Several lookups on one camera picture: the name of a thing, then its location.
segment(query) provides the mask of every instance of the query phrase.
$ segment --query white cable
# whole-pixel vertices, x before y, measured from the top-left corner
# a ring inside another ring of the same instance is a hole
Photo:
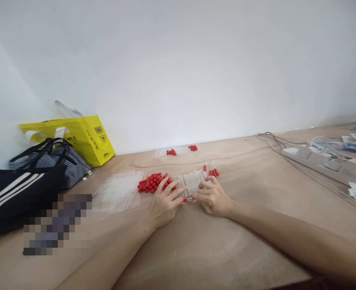
[[[274,149],[272,143],[271,143],[269,140],[265,140],[265,139],[262,139],[262,138],[258,137],[259,134],[260,134],[260,133],[258,133],[258,134],[256,135],[256,137],[257,137],[258,139],[262,140],[262,141],[265,141],[266,144],[268,144],[268,142],[269,142],[269,146],[270,146],[276,153],[278,153],[278,154],[280,154],[282,157],[284,157],[286,161],[288,161],[288,162],[291,163],[292,165],[294,165],[294,166],[300,168],[301,170],[303,170],[303,171],[305,171],[305,172],[308,172],[309,174],[313,175],[314,177],[317,177],[319,180],[321,180],[322,182],[324,182],[324,183],[326,183],[327,185],[331,186],[332,188],[336,189],[337,191],[339,191],[340,193],[342,193],[344,196],[350,198],[351,200],[353,200],[353,201],[356,203],[356,199],[354,199],[353,197],[349,196],[349,195],[346,194],[345,192],[343,192],[343,191],[341,191],[340,189],[338,189],[336,186],[334,186],[334,185],[330,184],[329,182],[325,181],[325,180],[322,179],[320,176],[318,176],[318,175],[314,174],[313,172],[311,172],[311,171],[309,171],[309,170],[306,170],[306,169],[303,168],[302,166],[296,164],[295,162],[293,162],[292,160],[290,160],[289,158],[287,158],[285,155],[283,155],[282,152],[278,152],[276,149]]]

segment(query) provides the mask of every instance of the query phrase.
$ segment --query hand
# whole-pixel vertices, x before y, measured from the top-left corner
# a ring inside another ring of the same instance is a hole
[[[199,184],[199,192],[193,194],[201,206],[215,216],[227,216],[233,209],[234,201],[231,200],[214,176],[208,176]]]
[[[179,194],[187,190],[186,186],[171,191],[180,181],[173,181],[162,191],[168,179],[169,177],[166,177],[159,183],[158,189],[154,193],[154,197],[148,208],[147,218],[154,230],[171,221],[175,216],[178,205],[185,204]]]

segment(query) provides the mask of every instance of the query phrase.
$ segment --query package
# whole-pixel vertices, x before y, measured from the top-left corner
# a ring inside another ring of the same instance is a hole
[[[98,116],[84,117],[79,111],[72,110],[59,101],[55,103],[62,111],[67,112],[67,116],[77,118],[20,124],[29,140],[40,143],[46,138],[64,138],[92,167],[102,166],[115,155]]]

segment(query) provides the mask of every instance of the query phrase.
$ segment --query white wall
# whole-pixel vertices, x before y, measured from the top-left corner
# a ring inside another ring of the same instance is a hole
[[[0,169],[27,147],[18,124],[48,116],[0,45]]]
[[[118,154],[356,121],[356,1],[0,0],[0,43]]]

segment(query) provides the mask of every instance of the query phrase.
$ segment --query finger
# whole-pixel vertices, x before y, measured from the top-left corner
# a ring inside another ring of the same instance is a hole
[[[219,184],[218,181],[217,181],[217,179],[215,178],[215,176],[209,175],[209,176],[207,176],[207,177],[205,178],[205,181],[209,181],[209,180],[211,180],[211,182],[212,182],[213,184]]]
[[[210,206],[209,206],[207,203],[201,203],[201,202],[200,202],[200,204],[201,204],[201,206],[205,209],[205,211],[206,211],[207,213],[211,214],[211,208],[210,208]]]
[[[167,182],[167,180],[169,179],[169,177],[166,177],[164,179],[162,179],[162,181],[159,183],[158,189],[156,190],[156,193],[161,193],[164,184]]]
[[[193,193],[193,198],[203,203],[209,203],[209,196],[201,193]]]
[[[209,195],[211,193],[210,189],[203,189],[203,188],[200,188],[198,192],[204,195]]]
[[[178,195],[180,195],[182,192],[185,192],[187,190],[187,186],[175,189],[169,194],[169,199],[173,200],[175,199]]]
[[[177,180],[177,181],[173,181],[172,183],[170,183],[169,185],[167,185],[167,187],[165,188],[165,190],[163,191],[163,194],[164,195],[169,195],[170,192],[171,192],[171,189],[173,189],[173,187],[175,185],[178,185],[181,181],[180,180]]]
[[[178,205],[180,205],[182,203],[182,201],[183,201],[183,197],[178,197],[178,198],[174,199],[172,201],[173,207],[174,208],[177,207]]]
[[[206,187],[207,189],[210,189],[210,188],[213,188],[214,185],[212,185],[210,182],[207,182],[207,181],[201,181],[201,183],[198,185],[198,187],[201,189],[201,188],[204,188]]]

